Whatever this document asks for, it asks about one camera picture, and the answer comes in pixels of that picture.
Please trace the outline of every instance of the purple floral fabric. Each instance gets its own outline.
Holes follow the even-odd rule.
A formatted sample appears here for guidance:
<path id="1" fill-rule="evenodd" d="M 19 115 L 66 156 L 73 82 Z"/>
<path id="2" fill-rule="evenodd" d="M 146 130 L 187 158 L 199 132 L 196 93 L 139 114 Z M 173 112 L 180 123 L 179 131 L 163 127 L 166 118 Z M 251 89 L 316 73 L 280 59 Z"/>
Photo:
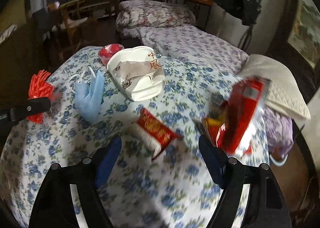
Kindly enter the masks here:
<path id="1" fill-rule="evenodd" d="M 144 45 L 184 62 L 237 74 L 248 55 L 228 42 L 185 24 L 172 28 L 140 27 Z"/>
<path id="2" fill-rule="evenodd" d="M 174 27 L 195 24 L 196 18 L 187 6 L 151 0 L 128 0 L 119 4 L 120 13 L 116 25 L 123 28 Z"/>
<path id="3" fill-rule="evenodd" d="M 270 153 L 278 146 L 280 156 L 284 158 L 293 146 L 292 119 L 266 107 L 262 116 Z"/>

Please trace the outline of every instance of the red snack package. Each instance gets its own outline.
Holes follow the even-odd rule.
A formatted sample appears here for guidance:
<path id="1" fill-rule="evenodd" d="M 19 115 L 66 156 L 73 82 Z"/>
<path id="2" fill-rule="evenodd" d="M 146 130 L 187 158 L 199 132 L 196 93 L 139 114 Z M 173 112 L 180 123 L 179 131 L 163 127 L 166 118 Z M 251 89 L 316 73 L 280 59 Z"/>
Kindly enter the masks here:
<path id="1" fill-rule="evenodd" d="M 110 58 L 113 55 L 115 55 L 118 51 L 121 51 L 123 49 L 124 49 L 124 47 L 121 44 L 118 44 L 118 43 L 109 44 L 109 45 L 106 45 L 105 47 L 102 47 L 98 51 L 98 56 L 99 56 L 100 60 L 102 61 L 103 65 L 107 66 Z"/>
<path id="2" fill-rule="evenodd" d="M 132 128 L 132 132 L 146 144 L 150 151 L 153 151 L 152 160 L 155 160 L 171 141 L 182 138 L 157 120 L 145 108 L 140 110 L 140 117 Z"/>
<path id="3" fill-rule="evenodd" d="M 256 133 L 269 83 L 261 77 L 250 77 L 233 86 L 227 106 L 228 127 L 224 135 L 216 138 L 217 147 L 240 157 L 251 153 L 251 138 Z"/>
<path id="4" fill-rule="evenodd" d="M 54 90 L 54 86 L 45 82 L 45 80 L 50 76 L 51 73 L 40 70 L 37 75 L 33 75 L 31 78 L 30 86 L 29 86 L 29 99 L 47 97 L 51 98 L 52 92 Z M 27 119 L 34 123 L 42 123 L 43 114 L 39 113 L 36 115 L 27 116 Z"/>

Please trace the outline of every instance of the red and gold wrapper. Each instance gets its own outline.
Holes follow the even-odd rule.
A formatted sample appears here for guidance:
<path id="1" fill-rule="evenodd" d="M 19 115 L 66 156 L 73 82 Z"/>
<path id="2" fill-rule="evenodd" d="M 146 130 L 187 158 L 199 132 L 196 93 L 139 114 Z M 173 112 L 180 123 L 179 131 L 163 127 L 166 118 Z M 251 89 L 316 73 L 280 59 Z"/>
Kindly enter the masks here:
<path id="1" fill-rule="evenodd" d="M 152 160 L 155 160 L 177 138 L 182 138 L 157 120 L 147 109 L 140 110 L 140 117 L 133 131 L 153 151 Z"/>

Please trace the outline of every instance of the floral blanket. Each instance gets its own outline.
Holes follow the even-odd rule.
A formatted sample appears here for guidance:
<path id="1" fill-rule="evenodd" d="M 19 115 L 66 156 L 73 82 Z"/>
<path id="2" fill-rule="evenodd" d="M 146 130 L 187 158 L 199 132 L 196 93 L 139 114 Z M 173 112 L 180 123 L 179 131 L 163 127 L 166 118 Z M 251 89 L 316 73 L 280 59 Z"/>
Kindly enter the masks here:
<path id="1" fill-rule="evenodd" d="M 0 163 L 0 195 L 16 220 L 27 227 L 32 206 L 49 167 L 54 162 L 74 165 L 106 146 L 114 134 L 122 139 L 121 154 L 108 182 L 100 188 L 100 199 L 116 227 L 206 227 L 222 191 L 212 182 L 198 149 L 198 119 L 228 99 L 237 77 L 228 70 L 217 70 L 170 57 L 158 57 L 166 75 L 166 85 L 157 97 L 132 102 L 115 86 L 100 63 L 100 47 L 86 47 L 74 54 L 48 82 L 55 95 L 42 124 L 23 120 L 13 127 L 4 146 Z M 90 125 L 73 107 L 74 95 L 67 88 L 68 78 L 90 65 L 104 73 L 105 89 L 100 115 Z M 128 127 L 142 107 L 147 108 L 173 131 L 184 136 L 172 142 L 155 160 Z M 268 163 L 264 122 L 261 119 L 252 139 L 252 154 L 241 162 L 258 166 Z M 248 199 L 245 185 L 234 221 L 240 227 Z M 76 190 L 72 189 L 74 209 L 80 227 L 86 227 Z"/>
<path id="2" fill-rule="evenodd" d="M 230 43 L 192 25 L 172 28 L 139 27 L 144 45 L 155 52 L 229 73 L 240 71 L 248 55 Z"/>
<path id="3" fill-rule="evenodd" d="M 174 27 L 195 24 L 194 14 L 185 6 L 151 0 L 128 0 L 119 4 L 119 29 L 139 26 Z"/>

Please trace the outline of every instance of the white plastic container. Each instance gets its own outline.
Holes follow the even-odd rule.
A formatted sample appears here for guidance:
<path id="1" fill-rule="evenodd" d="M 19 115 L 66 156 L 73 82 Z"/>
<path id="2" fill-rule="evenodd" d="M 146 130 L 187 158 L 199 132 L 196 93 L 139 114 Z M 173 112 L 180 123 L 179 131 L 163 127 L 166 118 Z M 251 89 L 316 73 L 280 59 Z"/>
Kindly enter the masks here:
<path id="1" fill-rule="evenodd" d="M 145 62 L 153 61 L 156 59 L 152 48 L 147 46 L 138 46 L 134 48 L 123 49 L 118 51 L 108 62 L 107 69 L 111 73 L 113 79 L 116 78 L 112 73 L 113 70 L 117 67 L 119 62 Z M 138 83 L 133 87 L 132 91 L 123 89 L 122 86 L 118 84 L 118 87 L 128 96 L 132 101 L 142 101 L 151 99 L 159 95 L 165 84 L 165 76 L 157 75 L 152 78 L 150 75 L 143 76 Z"/>

